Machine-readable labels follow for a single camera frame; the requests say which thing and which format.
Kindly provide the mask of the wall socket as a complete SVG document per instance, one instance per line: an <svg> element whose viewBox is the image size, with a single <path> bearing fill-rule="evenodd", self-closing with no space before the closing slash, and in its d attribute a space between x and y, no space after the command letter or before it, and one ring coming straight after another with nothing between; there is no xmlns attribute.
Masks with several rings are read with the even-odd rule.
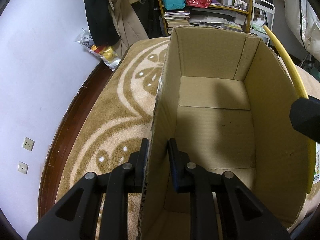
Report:
<svg viewBox="0 0 320 240"><path fill-rule="evenodd" d="M34 144L35 144L35 141L33 141L32 139L30 139L28 137L25 137L22 147L28 151L32 151Z"/></svg>
<svg viewBox="0 0 320 240"><path fill-rule="evenodd" d="M18 172L21 172L23 174L27 174L28 172L28 164L23 163L23 162L19 162L18 163L18 168L17 168Z"/></svg>

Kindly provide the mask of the beige patterned blanket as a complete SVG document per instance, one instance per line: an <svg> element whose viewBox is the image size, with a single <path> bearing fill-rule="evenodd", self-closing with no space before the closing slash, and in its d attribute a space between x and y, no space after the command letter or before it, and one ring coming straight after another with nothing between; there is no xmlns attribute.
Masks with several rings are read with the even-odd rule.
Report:
<svg viewBox="0 0 320 240"><path fill-rule="evenodd" d="M68 157L62 197L85 173L110 172L151 139L149 216L129 195L130 239L189 239L189 196L169 176L166 142L210 172L234 172L289 230L319 204L304 191L306 138L289 120L295 99L280 59L251 35L202 30L135 43L89 113Z"/></svg>

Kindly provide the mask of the lower wall socket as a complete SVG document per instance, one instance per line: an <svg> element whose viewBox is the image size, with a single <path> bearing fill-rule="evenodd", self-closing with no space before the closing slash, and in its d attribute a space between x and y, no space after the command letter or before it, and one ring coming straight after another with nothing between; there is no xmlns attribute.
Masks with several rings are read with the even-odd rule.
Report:
<svg viewBox="0 0 320 240"><path fill-rule="evenodd" d="M27 174L28 172L28 164L23 163L23 162L19 162L18 163L18 168L17 168L18 172L21 172L23 174Z"/></svg>

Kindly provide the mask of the cardboard box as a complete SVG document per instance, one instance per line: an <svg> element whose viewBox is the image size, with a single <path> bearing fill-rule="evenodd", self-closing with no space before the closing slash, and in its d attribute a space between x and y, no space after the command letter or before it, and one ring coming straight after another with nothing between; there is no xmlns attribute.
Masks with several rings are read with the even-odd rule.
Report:
<svg viewBox="0 0 320 240"><path fill-rule="evenodd" d="M289 239L319 204L318 88L282 46L212 27L172 30L156 96L140 239Z"/></svg>

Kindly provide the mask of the stack of books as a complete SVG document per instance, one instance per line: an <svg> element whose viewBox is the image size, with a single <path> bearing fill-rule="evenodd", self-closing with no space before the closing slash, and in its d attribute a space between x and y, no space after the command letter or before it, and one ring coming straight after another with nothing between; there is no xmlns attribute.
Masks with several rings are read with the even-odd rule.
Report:
<svg viewBox="0 0 320 240"><path fill-rule="evenodd" d="M190 25L211 26L242 32L246 28L245 23L245 14L231 10L192 8L190 11Z"/></svg>
<svg viewBox="0 0 320 240"><path fill-rule="evenodd" d="M164 19L166 22L166 30L170 35L172 29L180 25L189 25L190 11L180 10L180 11L166 11L164 13Z"/></svg>

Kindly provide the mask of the stack of books left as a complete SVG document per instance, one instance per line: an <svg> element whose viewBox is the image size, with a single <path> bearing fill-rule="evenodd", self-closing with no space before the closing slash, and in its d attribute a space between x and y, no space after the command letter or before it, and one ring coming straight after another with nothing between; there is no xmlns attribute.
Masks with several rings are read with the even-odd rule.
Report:
<svg viewBox="0 0 320 240"><path fill-rule="evenodd" d="M170 35L172 29L180 25L189 25L190 11L180 10L180 11L166 11L164 13L164 19L166 22L166 30Z"/></svg>

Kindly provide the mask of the green oval remote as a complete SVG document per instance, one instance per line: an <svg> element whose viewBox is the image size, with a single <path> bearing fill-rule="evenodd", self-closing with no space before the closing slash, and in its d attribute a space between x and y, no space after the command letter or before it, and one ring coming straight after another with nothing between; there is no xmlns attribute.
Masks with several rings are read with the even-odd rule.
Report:
<svg viewBox="0 0 320 240"><path fill-rule="evenodd" d="M282 58L298 96L298 99L291 105L289 118L293 129L308 138L309 163L306 191L310 193L316 167L316 143L319 142L319 134L317 133L317 126L319 125L319 100L308 96L302 78L286 49L267 26L264 26L264 30Z"/></svg>

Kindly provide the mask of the stack of books right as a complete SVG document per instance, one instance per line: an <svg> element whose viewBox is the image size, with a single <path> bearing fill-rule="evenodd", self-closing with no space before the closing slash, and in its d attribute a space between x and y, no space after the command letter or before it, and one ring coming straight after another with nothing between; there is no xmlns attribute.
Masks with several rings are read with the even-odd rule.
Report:
<svg viewBox="0 0 320 240"><path fill-rule="evenodd" d="M190 25L211 26L242 32L246 28L245 23L245 14L231 10L192 8L190 11Z"/></svg>

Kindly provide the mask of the black hanging coat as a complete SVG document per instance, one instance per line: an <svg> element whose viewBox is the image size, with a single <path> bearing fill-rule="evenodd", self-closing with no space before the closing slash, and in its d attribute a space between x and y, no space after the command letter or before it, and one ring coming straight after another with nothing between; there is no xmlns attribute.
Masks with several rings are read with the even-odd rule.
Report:
<svg viewBox="0 0 320 240"><path fill-rule="evenodd" d="M89 31L96 46L114 46L120 39L109 12L109 0L84 0Z"/></svg>

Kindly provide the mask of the wooden bookshelf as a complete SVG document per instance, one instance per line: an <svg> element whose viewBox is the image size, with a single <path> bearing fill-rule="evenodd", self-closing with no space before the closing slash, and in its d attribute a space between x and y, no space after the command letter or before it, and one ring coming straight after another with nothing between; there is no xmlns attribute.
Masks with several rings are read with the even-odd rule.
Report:
<svg viewBox="0 0 320 240"><path fill-rule="evenodd" d="M208 25L250 32L253 0L158 0L161 27L169 36L180 25Z"/></svg>

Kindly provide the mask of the beige trench coat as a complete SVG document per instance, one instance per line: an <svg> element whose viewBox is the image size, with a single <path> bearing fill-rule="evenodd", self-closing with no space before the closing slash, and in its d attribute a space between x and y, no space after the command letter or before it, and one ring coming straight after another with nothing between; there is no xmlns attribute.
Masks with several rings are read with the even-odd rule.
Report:
<svg viewBox="0 0 320 240"><path fill-rule="evenodd" d="M109 12L120 39L112 46L118 56L123 57L125 51L134 43L148 39L148 35L131 6L131 2L140 0L109 0Z"/></svg>

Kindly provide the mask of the upper wall socket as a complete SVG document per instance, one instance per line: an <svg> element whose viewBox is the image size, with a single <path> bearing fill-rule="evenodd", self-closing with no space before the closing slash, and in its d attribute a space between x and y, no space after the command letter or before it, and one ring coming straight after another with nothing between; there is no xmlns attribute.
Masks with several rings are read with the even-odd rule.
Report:
<svg viewBox="0 0 320 240"><path fill-rule="evenodd" d="M28 137L25 137L22 147L28 151L32 151L34 144L35 144L35 141L33 141L32 139L30 139Z"/></svg>

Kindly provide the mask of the white TV remote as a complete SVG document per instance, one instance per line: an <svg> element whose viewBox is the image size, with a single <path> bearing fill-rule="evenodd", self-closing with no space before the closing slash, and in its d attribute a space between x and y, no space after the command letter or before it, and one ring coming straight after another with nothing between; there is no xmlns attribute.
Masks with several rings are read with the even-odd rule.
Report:
<svg viewBox="0 0 320 240"><path fill-rule="evenodd" d="M320 181L320 144L316 143L316 163L315 171L313 175L313 184L316 184Z"/></svg>

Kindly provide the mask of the plastic snack bag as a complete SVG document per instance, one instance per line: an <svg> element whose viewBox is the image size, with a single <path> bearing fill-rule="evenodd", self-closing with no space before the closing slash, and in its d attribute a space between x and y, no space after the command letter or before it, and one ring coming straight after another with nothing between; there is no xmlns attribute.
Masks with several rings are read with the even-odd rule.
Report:
<svg viewBox="0 0 320 240"><path fill-rule="evenodd" d="M85 50L101 59L111 71L115 71L120 63L120 57L111 46L96 46L88 28L82 28L75 42L80 44Z"/></svg>

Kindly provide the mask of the white trolley cart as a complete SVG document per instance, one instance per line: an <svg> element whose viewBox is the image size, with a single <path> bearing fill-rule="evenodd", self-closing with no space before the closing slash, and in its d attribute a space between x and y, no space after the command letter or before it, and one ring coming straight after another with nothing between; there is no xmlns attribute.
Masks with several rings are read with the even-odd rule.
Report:
<svg viewBox="0 0 320 240"><path fill-rule="evenodd" d="M250 22L250 33L259 36L268 46L270 38L268 37L264 26L272 30L275 15L273 3L266 0L253 0L252 19Z"/></svg>

